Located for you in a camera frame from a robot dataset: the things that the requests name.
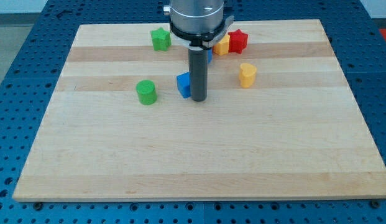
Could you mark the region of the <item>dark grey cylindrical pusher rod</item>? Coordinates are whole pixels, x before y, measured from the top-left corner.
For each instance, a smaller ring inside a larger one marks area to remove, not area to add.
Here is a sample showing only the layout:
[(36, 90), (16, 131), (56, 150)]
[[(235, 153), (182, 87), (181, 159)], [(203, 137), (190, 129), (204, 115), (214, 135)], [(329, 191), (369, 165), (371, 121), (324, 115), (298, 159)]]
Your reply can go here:
[(190, 94), (194, 101), (204, 101), (208, 86), (208, 53), (206, 50), (188, 50)]

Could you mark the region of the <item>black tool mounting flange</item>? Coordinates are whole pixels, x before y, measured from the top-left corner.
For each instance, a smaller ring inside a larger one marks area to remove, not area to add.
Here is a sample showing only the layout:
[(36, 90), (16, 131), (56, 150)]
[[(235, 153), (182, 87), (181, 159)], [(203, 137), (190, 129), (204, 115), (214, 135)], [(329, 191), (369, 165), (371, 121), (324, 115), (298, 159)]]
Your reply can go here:
[(215, 30), (211, 30), (204, 34), (189, 34), (176, 28), (172, 23), (170, 23), (170, 31), (172, 33), (172, 37), (180, 45), (195, 51), (208, 50), (222, 40), (233, 22), (234, 16), (228, 16), (226, 19), (222, 20), (220, 25), (215, 28)]

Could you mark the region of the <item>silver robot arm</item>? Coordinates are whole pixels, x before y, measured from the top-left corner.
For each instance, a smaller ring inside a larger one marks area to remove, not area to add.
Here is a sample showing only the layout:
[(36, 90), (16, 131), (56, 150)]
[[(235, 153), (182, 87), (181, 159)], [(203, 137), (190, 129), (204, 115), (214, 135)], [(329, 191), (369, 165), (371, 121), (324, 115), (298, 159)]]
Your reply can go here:
[(204, 101), (208, 90), (208, 51), (226, 35), (233, 16), (224, 16), (223, 0), (170, 0), (163, 6), (170, 31), (188, 49), (190, 94)]

